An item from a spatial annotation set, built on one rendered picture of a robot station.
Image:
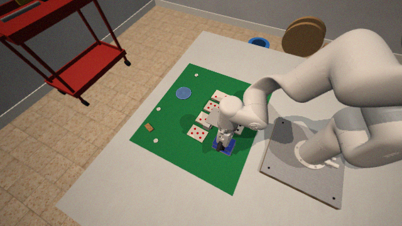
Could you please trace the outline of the blue poker chip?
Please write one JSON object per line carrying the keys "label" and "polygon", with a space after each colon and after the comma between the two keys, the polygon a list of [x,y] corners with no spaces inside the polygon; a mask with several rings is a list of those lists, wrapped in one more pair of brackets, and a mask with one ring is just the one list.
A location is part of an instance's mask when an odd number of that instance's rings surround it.
{"label": "blue poker chip", "polygon": [[185,100],[191,96],[192,92],[188,87],[181,87],[176,91],[176,97]]}

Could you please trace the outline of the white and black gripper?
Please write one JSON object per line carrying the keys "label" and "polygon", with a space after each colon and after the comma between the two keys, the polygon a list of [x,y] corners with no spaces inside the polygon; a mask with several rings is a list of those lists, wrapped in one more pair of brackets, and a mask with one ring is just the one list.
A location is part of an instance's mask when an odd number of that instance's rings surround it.
{"label": "white and black gripper", "polygon": [[221,151],[221,150],[224,151],[224,149],[226,147],[228,147],[228,145],[229,145],[234,133],[235,133],[235,131],[232,132],[232,133],[225,133],[224,135],[222,135],[220,133],[220,129],[219,129],[218,133],[217,133],[217,139],[216,139],[216,141],[218,143],[216,151],[218,151],[218,152]]}

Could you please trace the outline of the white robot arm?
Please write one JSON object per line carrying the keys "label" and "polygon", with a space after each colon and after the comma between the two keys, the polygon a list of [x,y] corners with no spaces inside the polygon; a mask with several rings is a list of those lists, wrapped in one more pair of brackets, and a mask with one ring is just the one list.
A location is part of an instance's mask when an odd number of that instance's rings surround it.
{"label": "white robot arm", "polygon": [[336,112],[309,140],[296,144],[295,157],[304,167],[337,169],[339,164],[330,159],[335,161],[341,153],[360,168],[402,160],[402,65],[377,33],[348,31],[288,73],[255,81],[246,89],[243,103],[233,95],[224,97],[203,128],[209,131],[213,125],[222,135],[234,132],[238,125],[266,129],[267,96],[278,89],[299,103],[333,90],[340,103],[350,106]]}

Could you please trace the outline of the beige playing card with black dots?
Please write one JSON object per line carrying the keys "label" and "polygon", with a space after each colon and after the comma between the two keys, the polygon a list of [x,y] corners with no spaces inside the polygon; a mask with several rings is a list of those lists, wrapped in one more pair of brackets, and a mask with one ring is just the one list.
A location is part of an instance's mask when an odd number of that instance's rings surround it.
{"label": "beige playing card with black dots", "polygon": [[241,135],[242,130],[244,129],[244,126],[238,125],[237,130],[235,131],[235,133]]}

